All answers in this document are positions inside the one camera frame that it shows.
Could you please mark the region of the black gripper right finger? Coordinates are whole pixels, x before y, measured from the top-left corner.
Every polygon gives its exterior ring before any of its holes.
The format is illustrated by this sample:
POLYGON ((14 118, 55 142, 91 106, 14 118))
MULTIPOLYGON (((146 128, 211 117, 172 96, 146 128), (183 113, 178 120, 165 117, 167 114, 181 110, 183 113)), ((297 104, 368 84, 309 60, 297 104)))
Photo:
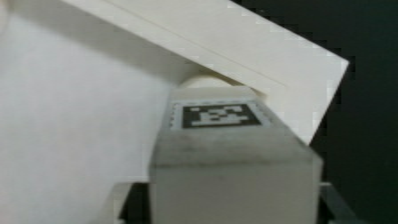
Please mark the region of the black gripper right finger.
POLYGON ((343 200, 334 185, 323 182, 320 185, 318 224, 354 224, 355 213, 343 200))

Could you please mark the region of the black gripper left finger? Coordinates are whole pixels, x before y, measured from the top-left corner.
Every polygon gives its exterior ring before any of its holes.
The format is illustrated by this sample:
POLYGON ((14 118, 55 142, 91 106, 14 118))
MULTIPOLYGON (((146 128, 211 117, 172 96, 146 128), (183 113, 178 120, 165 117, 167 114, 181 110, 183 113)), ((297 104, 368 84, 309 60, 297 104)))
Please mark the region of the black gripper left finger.
POLYGON ((151 224, 149 184, 131 185, 119 213, 123 224, 151 224))

